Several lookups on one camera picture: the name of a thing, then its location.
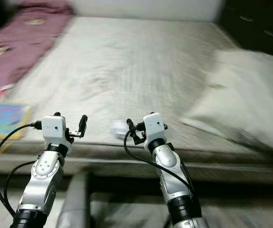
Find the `white paper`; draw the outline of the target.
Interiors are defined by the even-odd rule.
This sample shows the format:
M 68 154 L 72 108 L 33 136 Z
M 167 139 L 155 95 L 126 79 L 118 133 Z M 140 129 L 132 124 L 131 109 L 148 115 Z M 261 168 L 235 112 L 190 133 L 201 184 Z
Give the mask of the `white paper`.
M 130 130 L 126 120 L 115 120 L 111 127 L 111 133 L 117 139 L 123 139 Z

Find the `blue yellow children's book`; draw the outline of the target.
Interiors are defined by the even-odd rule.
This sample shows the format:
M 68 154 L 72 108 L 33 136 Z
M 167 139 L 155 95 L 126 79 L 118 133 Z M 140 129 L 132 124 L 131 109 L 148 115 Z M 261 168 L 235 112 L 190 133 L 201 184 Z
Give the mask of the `blue yellow children's book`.
M 0 102 L 0 140 L 20 126 L 30 124 L 34 105 Z

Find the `white pillow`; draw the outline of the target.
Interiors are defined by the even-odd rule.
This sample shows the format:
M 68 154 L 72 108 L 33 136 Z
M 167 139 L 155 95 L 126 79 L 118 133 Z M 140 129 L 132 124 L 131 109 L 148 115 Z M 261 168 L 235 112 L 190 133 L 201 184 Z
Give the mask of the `white pillow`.
M 273 55 L 215 52 L 207 87 L 182 122 L 243 145 L 273 150 Z

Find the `white quilted mattress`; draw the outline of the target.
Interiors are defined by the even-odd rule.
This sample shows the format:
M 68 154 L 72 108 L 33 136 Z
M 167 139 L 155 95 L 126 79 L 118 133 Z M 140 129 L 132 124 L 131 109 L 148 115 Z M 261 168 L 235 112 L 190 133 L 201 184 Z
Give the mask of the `white quilted mattress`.
M 60 112 L 72 130 L 88 116 L 85 136 L 66 158 L 67 175 L 155 178 L 112 128 L 158 112 L 193 180 L 273 184 L 273 151 L 180 121 L 205 89 L 214 53 L 231 48 L 236 43 L 212 22 L 75 17 L 6 101 L 30 105 L 33 120 Z

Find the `grey left robot leg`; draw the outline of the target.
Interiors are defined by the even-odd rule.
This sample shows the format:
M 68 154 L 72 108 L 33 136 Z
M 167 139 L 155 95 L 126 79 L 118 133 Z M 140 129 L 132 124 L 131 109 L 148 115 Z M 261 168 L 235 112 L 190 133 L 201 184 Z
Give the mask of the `grey left robot leg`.
M 85 170 L 72 176 L 56 228 L 92 228 L 90 177 Z

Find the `mauve cartoon print blanket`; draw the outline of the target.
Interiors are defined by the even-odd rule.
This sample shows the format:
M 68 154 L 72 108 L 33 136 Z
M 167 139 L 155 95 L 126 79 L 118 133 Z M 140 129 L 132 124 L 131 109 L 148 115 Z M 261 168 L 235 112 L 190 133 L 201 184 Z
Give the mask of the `mauve cartoon print blanket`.
M 0 28 L 0 91 L 17 83 L 54 46 L 74 16 L 68 0 L 22 0 Z

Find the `dark tufted headboard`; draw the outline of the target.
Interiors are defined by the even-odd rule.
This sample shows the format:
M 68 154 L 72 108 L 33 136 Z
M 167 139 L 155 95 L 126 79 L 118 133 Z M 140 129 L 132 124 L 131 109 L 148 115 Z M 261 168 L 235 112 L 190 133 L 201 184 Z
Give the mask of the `dark tufted headboard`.
M 273 55 L 273 0 L 225 0 L 218 25 L 241 48 Z

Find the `dark bed frame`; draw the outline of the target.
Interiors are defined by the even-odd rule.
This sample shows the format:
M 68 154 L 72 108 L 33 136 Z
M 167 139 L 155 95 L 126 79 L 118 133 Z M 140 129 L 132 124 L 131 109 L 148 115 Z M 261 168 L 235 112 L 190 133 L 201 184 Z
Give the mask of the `dark bed frame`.
M 89 176 L 88 184 L 92 185 L 92 192 L 113 192 L 123 195 L 160 196 L 159 180 Z M 273 185 L 268 184 L 236 184 L 210 181 L 195 181 L 196 195 L 201 198 L 253 198 L 273 199 Z

